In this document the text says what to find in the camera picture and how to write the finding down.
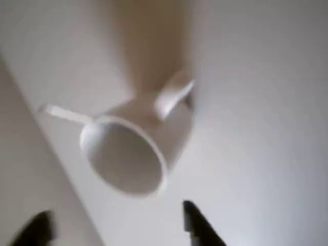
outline white surface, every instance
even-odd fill
[[[159,87],[189,51],[196,126],[160,197],[111,190],[80,156],[80,128],[37,116],[108,246],[189,245],[184,198],[231,246],[327,245],[326,1],[194,2],[181,30],[178,1],[6,1],[2,53],[32,112],[92,115]]]
[[[63,169],[0,60],[0,244],[28,220],[52,209],[54,245],[101,246]]]

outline white cup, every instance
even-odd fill
[[[121,192],[145,196],[166,187],[188,140],[192,113],[183,99],[193,86],[179,71],[159,94],[138,97],[99,117],[52,105],[44,111],[84,124],[79,144],[96,173]]]

